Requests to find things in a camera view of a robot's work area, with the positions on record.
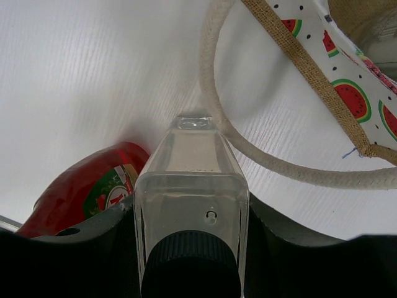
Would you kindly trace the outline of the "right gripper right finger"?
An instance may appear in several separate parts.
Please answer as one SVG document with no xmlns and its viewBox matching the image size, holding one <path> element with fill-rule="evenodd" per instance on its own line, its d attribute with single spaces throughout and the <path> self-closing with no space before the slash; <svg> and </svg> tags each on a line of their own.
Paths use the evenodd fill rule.
<svg viewBox="0 0 397 298">
<path fill-rule="evenodd" d="M 334 238 L 250 198 L 245 297 L 396 297 L 396 236 Z"/>
</svg>

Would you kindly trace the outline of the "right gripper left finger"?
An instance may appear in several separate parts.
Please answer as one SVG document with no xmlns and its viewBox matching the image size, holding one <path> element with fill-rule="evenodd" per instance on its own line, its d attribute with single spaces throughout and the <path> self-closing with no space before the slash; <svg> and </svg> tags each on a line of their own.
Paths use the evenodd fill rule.
<svg viewBox="0 0 397 298">
<path fill-rule="evenodd" d="M 133 207 L 56 236 L 1 232 L 1 297 L 139 297 Z"/>
</svg>

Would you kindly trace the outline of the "red liquid bottle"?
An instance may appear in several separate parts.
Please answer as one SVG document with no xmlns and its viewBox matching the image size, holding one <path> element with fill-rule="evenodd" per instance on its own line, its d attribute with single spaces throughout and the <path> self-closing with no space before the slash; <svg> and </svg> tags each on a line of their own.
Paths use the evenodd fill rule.
<svg viewBox="0 0 397 298">
<path fill-rule="evenodd" d="M 131 142 L 89 155 L 46 188 L 17 234 L 25 238 L 56 235 L 117 205 L 133 194 L 148 158 L 142 147 Z"/>
</svg>

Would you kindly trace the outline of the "clear bottle dark cap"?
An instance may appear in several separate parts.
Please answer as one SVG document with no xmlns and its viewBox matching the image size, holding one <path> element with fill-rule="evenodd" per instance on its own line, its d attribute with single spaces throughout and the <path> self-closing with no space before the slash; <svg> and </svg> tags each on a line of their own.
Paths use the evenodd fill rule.
<svg viewBox="0 0 397 298">
<path fill-rule="evenodd" d="M 247 181 L 208 115 L 182 114 L 135 186 L 142 297 L 242 297 Z"/>
</svg>

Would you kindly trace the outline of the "watermelon print canvas bag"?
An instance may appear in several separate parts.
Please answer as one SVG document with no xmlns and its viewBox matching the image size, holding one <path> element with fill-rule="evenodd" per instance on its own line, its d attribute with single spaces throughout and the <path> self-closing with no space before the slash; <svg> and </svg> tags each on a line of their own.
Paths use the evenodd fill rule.
<svg viewBox="0 0 397 298">
<path fill-rule="evenodd" d="M 282 176 L 338 189 L 396 188 L 396 167 L 325 171 L 276 158 L 247 141 L 226 116 L 215 85 L 214 60 L 233 1 L 212 1 L 200 37 L 199 81 L 208 110 L 231 144 Z M 396 164 L 396 80 L 358 46 L 368 25 L 396 20 L 395 1 L 245 1 L 244 6 L 289 57 L 312 90 L 366 157 Z"/>
</svg>

